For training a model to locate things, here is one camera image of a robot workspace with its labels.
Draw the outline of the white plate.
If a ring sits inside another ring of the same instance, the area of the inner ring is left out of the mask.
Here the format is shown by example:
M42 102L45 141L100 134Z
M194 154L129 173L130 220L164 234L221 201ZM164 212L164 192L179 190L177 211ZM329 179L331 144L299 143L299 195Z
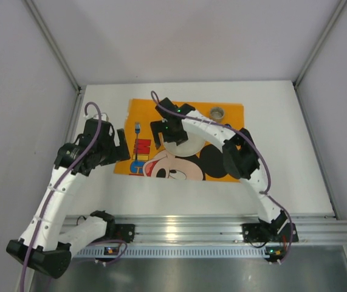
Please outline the white plate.
M177 145L175 142L164 142L164 148L172 155L178 157L189 157L200 152L205 145L205 140L200 136L188 133L188 140Z

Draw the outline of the blue metallic fork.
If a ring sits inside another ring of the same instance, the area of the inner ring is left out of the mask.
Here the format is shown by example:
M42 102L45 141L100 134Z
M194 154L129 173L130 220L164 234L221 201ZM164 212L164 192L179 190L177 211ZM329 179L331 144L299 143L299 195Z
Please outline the blue metallic fork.
M135 123L134 131L135 131L135 134L136 134L136 140L135 140L135 161L138 161L138 147L139 147L140 122L136 122L136 123Z

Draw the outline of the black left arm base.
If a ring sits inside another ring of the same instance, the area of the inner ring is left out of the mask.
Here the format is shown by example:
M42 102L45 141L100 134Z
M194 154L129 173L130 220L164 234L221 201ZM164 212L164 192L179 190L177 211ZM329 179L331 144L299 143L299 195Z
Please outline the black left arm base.
M98 223L102 221L106 224L100 236L93 239L93 243L107 240L123 240L126 243L133 242L135 236L134 224L116 223L115 217L103 210L93 211L88 219L90 218L97 219Z

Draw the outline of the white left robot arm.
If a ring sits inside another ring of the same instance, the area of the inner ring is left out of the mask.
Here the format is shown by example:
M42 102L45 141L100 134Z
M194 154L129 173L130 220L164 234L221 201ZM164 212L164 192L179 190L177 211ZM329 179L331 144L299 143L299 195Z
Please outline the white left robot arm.
M9 241L7 253L19 263L57 279L89 244L131 242L135 226L117 224L114 216L103 210L92 212L76 227L61 232L69 207L91 171L129 158L124 129L115 130L110 122L88 119L75 142L58 150L39 208L22 235Z

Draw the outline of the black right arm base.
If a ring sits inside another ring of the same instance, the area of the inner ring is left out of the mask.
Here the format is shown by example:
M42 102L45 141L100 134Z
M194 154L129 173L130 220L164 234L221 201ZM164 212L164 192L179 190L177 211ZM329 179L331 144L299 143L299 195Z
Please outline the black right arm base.
M263 247L266 243L295 243L299 241L295 224L290 223L283 210L271 223L258 220L257 223L245 223L241 227L244 242L259 243L257 247Z

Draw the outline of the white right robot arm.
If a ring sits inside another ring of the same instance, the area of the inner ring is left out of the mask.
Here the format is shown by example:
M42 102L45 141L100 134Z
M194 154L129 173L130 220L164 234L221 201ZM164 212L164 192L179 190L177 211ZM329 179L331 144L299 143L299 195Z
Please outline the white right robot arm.
M277 235L291 222L285 208L269 195L269 168L248 130L215 122L187 103L178 107L168 98L159 100L155 91L151 91L151 98L162 116L161 121L151 122L156 148L162 142L178 147L188 140L189 134L199 136L222 154L223 168L230 176L248 184L257 204L259 221L269 233Z

